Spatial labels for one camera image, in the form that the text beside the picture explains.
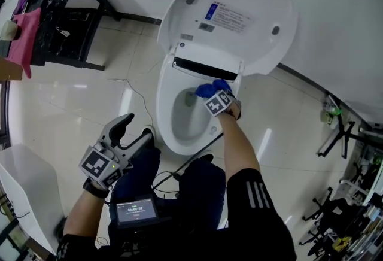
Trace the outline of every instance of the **floor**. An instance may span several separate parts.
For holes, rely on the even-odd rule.
[[[124,138],[124,143],[129,144],[140,135],[143,125],[150,123],[142,98],[132,88],[145,98],[157,127],[156,87],[165,56],[156,43],[158,29],[141,22],[103,18],[89,62],[104,64],[104,72],[47,63],[32,68],[32,79],[11,83],[11,142],[26,144],[54,166],[66,215],[85,180],[78,163],[87,146],[99,137],[103,125],[119,114],[135,113]],[[239,124],[256,150],[268,191],[296,245],[311,227],[301,216],[311,206],[312,198],[328,186],[336,187],[348,164],[341,158],[340,143],[326,158],[315,155],[331,132],[320,122],[322,95],[278,68],[268,76],[245,77],[239,92],[243,104]],[[186,158],[171,152],[160,136],[158,140],[162,149],[160,171],[174,171]],[[214,163],[224,168],[222,141],[212,150]],[[176,187],[169,180],[160,188]],[[105,206],[98,234],[105,239],[108,220]],[[296,246],[299,260],[312,260],[306,257],[307,250]]]

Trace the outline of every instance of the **handheld device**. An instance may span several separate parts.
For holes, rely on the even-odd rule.
[[[80,161],[80,169],[104,189],[133,168],[130,160],[138,155],[152,139],[152,133],[143,133],[129,146],[121,145],[126,126],[134,118],[133,113],[120,116],[107,123],[94,146],[88,146]]]
[[[118,229],[144,227],[171,219],[159,216],[154,195],[114,199],[109,207],[115,213]]]

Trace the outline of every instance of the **black pants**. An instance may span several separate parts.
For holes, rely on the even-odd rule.
[[[152,194],[151,185],[158,172],[160,154],[158,148],[152,148],[133,158],[134,168],[118,180],[112,201]],[[225,191],[224,171],[210,162],[196,159],[181,176],[178,199],[157,198],[156,203],[166,213],[179,218],[190,231],[216,230],[221,220]],[[115,214],[111,211],[110,215],[113,222]]]

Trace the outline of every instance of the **blue sponge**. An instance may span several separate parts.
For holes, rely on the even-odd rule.
[[[216,79],[213,81],[213,84],[206,83],[199,86],[195,92],[198,97],[202,98],[210,98],[215,95],[218,90],[229,90],[232,91],[232,88],[228,85],[228,83],[223,79]]]

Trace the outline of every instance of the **yellow object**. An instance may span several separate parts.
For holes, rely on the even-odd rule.
[[[347,247],[348,243],[351,241],[350,236],[346,236],[342,239],[338,238],[333,243],[333,249],[337,252],[342,251],[345,247]]]

